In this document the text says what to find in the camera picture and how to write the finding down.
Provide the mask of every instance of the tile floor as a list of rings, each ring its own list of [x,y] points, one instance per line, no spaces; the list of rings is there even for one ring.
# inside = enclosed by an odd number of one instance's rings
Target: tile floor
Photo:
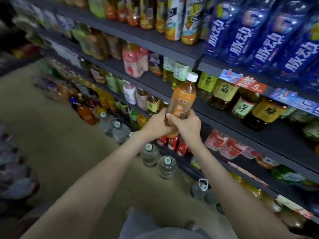
[[[42,185],[31,205],[56,200],[118,147],[98,126],[86,124],[69,106],[48,100],[33,87],[39,75],[35,63],[0,79],[0,121],[15,136]],[[143,207],[161,226],[183,227],[192,219],[215,239],[236,238],[225,216],[189,195],[194,182],[181,170],[172,180],[162,180],[157,168],[147,168],[136,158],[91,238],[117,239],[125,211],[132,205]]]

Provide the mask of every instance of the blue bottle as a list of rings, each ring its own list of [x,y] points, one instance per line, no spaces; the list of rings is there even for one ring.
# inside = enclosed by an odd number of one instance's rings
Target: blue bottle
[[[247,9],[240,16],[236,33],[231,36],[230,47],[224,56],[230,66],[243,63],[247,51],[257,37],[259,28],[268,18],[271,7],[276,0],[251,0]]]
[[[269,19],[258,46],[247,62],[248,71],[259,74],[269,70],[275,56],[285,47],[293,32],[303,23],[311,4],[304,0],[283,0]]]
[[[304,90],[319,92],[319,59],[301,74],[298,85]]]
[[[311,16],[292,43],[290,51],[271,71],[275,80],[295,81],[319,57],[319,11]]]
[[[210,21],[211,30],[206,43],[206,55],[218,56],[223,50],[223,42],[229,27],[237,17],[243,0],[216,0]]]

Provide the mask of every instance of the right hand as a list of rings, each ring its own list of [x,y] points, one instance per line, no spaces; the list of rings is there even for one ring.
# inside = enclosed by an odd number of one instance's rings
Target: right hand
[[[189,148],[202,142],[200,138],[201,121],[193,109],[190,109],[187,118],[184,120],[170,113],[167,113],[166,117],[178,128],[178,131]]]

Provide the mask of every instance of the orange juice bottle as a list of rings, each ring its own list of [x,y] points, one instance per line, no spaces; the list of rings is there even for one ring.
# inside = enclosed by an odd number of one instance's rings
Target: orange juice bottle
[[[90,108],[86,105],[82,104],[78,106],[78,114],[90,125],[95,125],[98,123],[98,119],[93,115]]]
[[[187,113],[192,107],[194,100],[196,98],[196,87],[195,83],[198,79],[198,74],[194,72],[188,73],[186,80],[178,85],[173,92],[171,103],[167,108],[167,112],[173,114],[174,116],[185,119]],[[165,125],[172,126],[173,124],[168,121],[165,117]],[[178,131],[171,132],[166,135],[167,138],[173,138],[178,135]]]

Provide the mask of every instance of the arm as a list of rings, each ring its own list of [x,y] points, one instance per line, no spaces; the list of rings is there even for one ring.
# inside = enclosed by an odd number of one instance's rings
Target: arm
[[[232,179],[205,147],[200,138],[201,121],[193,110],[185,120],[180,120],[172,114],[166,116],[177,126],[185,143],[196,157],[239,239],[294,238],[286,226],[268,211],[260,200]]]
[[[75,182],[21,239],[85,239],[101,216],[136,154],[148,142],[171,132],[166,109],[141,131]]]

